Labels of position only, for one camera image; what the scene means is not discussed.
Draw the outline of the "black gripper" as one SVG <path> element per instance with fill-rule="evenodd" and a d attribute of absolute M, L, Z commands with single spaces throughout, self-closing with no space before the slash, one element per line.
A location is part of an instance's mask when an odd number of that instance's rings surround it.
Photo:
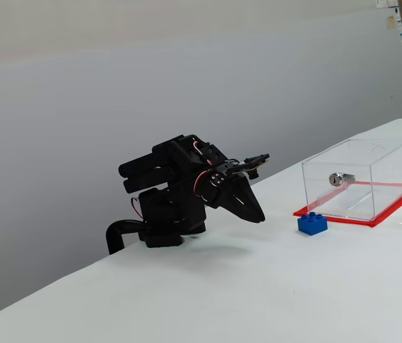
<path fill-rule="evenodd" d="M 224 162 L 209 169 L 199 182 L 199 196 L 208 207 L 223 207 L 238 218 L 261 223 L 264 212 L 242 172 L 233 173 L 233 162 Z"/>

